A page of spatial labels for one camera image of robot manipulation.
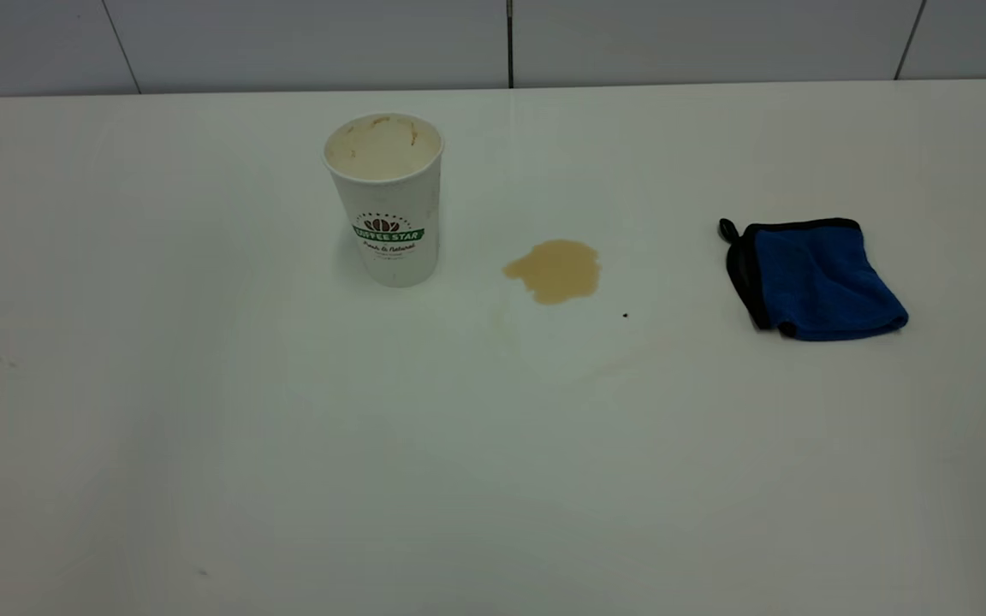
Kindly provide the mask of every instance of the cup rim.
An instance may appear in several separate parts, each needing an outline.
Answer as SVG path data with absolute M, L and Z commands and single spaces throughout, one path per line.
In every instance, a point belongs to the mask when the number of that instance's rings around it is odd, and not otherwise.
M 435 130 L 436 135 L 439 136 L 439 149 L 438 151 L 436 151 L 436 155 L 434 157 L 431 157 L 431 159 L 428 159 L 428 163 L 426 163 L 424 167 L 422 167 L 421 169 L 407 173 L 406 175 L 401 176 L 401 178 L 391 178 L 390 180 L 361 180 L 360 178 L 354 178 L 351 175 L 346 175 L 346 173 L 337 171 L 336 168 L 334 168 L 333 165 L 330 164 L 329 158 L 325 156 L 326 149 L 328 149 L 330 145 L 330 139 L 332 139 L 333 136 L 337 134 L 337 130 L 341 130 L 342 128 L 344 128 L 349 124 L 353 124 L 354 121 L 367 120 L 367 118 L 373 116 L 399 116 L 399 117 L 411 118 L 411 120 L 420 120 L 422 122 L 425 122 L 425 124 L 431 126 L 431 128 Z M 433 165 L 437 160 L 439 160 L 439 157 L 443 155 L 443 147 L 445 147 L 446 144 L 447 144 L 447 140 L 443 137 L 443 131 L 439 129 L 438 126 L 433 124 L 433 122 L 427 121 L 425 118 L 416 114 L 400 112 L 399 110 L 388 110 L 388 112 L 368 113 L 361 116 L 357 116 L 352 118 L 352 120 L 345 121 L 344 124 L 337 126 L 337 128 L 334 128 L 330 133 L 330 136 L 325 138 L 325 143 L 322 145 L 321 157 L 322 157 L 322 163 L 325 163 L 325 168 L 329 169 L 330 173 L 337 176 L 337 178 L 341 178 L 347 182 L 352 182 L 355 184 L 365 184 L 365 186 L 369 186 L 369 187 L 382 187 L 382 186 L 387 186 L 387 184 L 396 184 L 399 182 L 404 182 L 406 180 L 415 178 L 415 176 L 422 175 L 422 173 L 427 171 L 428 168 L 431 167 L 431 165 Z

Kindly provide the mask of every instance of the coffee star logo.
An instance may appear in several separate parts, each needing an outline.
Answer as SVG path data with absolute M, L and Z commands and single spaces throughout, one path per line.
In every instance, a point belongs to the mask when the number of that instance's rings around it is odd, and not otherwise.
M 412 242 L 424 237 L 424 230 L 414 229 L 406 218 L 378 211 L 357 216 L 353 231 L 361 238 L 376 242 Z

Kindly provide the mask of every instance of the coffee bean logo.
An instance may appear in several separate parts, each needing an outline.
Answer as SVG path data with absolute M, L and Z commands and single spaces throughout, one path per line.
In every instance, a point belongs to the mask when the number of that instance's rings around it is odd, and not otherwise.
M 364 221 L 364 226 L 371 231 L 378 231 L 380 234 L 390 234 L 398 230 L 398 222 L 386 222 L 382 218 L 375 221 Z

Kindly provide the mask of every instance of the coffee residue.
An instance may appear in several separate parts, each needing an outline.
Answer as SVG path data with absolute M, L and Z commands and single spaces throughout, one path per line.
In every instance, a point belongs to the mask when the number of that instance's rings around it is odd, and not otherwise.
M 539 304 L 553 305 L 588 297 L 599 286 L 599 253 L 571 240 L 551 240 L 532 248 L 527 257 L 505 265 L 510 280 L 521 278 Z

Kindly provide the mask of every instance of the white tile wall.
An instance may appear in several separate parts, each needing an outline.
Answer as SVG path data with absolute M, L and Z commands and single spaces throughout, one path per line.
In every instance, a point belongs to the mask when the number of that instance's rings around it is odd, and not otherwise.
M 517 86 L 892 79 L 920 0 L 515 0 Z
M 144 93 L 508 85 L 504 0 L 107 0 Z
M 130 92 L 101 0 L 0 0 L 0 97 Z
M 901 79 L 986 77 L 986 0 L 928 0 Z

